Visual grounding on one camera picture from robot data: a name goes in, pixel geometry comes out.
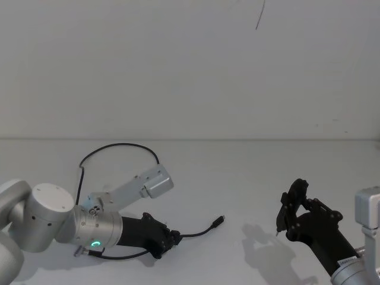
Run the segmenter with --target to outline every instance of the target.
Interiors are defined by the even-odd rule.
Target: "table surface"
[[[78,163],[113,141],[0,140],[0,181],[50,182],[75,194]],[[308,196],[341,211],[340,230],[363,245],[354,221],[354,195],[380,184],[380,145],[374,141],[139,141],[151,147],[175,187],[157,199],[141,199],[122,214],[148,211],[169,228],[199,232],[219,215],[226,222],[209,234],[180,243],[161,260],[73,257],[74,245],[54,242],[26,260],[14,284],[329,284],[311,250],[278,238],[281,193],[296,178],[308,180]],[[86,163],[83,197],[113,189],[154,165],[144,150],[116,147]],[[113,248],[109,255],[139,249]]]

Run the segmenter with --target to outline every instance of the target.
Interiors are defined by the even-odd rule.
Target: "white wall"
[[[379,138],[377,0],[0,2],[0,137]]]

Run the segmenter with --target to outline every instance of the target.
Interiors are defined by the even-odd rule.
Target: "black cable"
[[[220,216],[216,220],[213,221],[211,226],[207,229],[204,230],[203,232],[200,233],[193,233],[191,235],[180,235],[180,238],[196,238],[198,236],[202,236],[206,233],[208,233],[210,230],[215,229],[216,227],[219,227],[222,223],[224,222],[224,216]],[[149,251],[142,251],[138,254],[132,254],[132,255],[127,255],[127,256],[104,256],[102,255],[105,249],[103,249],[101,252],[98,251],[88,251],[88,255],[98,257],[98,258],[103,258],[103,259],[108,259],[108,260],[126,260],[126,259],[132,259],[136,257],[140,257],[141,255],[149,253]]]
[[[98,153],[99,151],[104,150],[105,148],[109,148],[109,147],[117,147],[119,145],[126,145],[126,146],[129,146],[129,147],[139,147],[139,148],[142,148],[144,150],[147,150],[147,151],[149,151],[154,156],[154,158],[156,159],[157,164],[160,164],[160,160],[159,160],[159,157],[157,156],[157,154],[153,150],[151,150],[150,148],[148,148],[148,147],[146,147],[144,145],[141,145],[141,144],[131,144],[129,142],[119,142],[119,143],[116,143],[116,144],[108,144],[108,145],[105,145],[103,147],[100,147],[100,148],[92,151],[88,155],[86,155],[82,159],[81,163],[79,164],[79,167],[82,169],[82,173],[81,173],[81,178],[79,180],[78,191],[77,191],[77,199],[75,201],[75,205],[78,205],[78,203],[79,203],[79,198],[80,198],[81,190],[82,190],[82,184],[83,184],[83,179],[84,179],[84,166],[83,166],[83,163],[89,157],[93,156],[94,154]]]

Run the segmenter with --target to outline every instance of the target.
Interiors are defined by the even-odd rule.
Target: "white table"
[[[22,178],[31,186],[51,182],[73,195],[78,163],[91,150],[113,141],[0,141],[0,181]],[[158,199],[141,199],[123,212],[148,211],[171,229],[198,232],[217,216],[226,222],[197,239],[183,241],[161,260],[74,258],[75,246],[54,243],[41,254],[26,253],[14,284],[329,284],[311,250],[278,239],[276,216],[281,193],[296,178],[344,215],[340,229],[354,247],[363,245],[354,222],[354,194],[380,184],[380,148],[373,141],[145,141],[171,174],[175,188]],[[86,164],[83,197],[112,189],[154,165],[143,150],[117,147]],[[115,248],[109,255],[137,252]]]

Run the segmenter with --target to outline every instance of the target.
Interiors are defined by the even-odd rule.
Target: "green led light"
[[[101,244],[102,244],[101,242],[96,241],[96,242],[92,242],[91,246],[97,247],[97,246],[100,246]]]

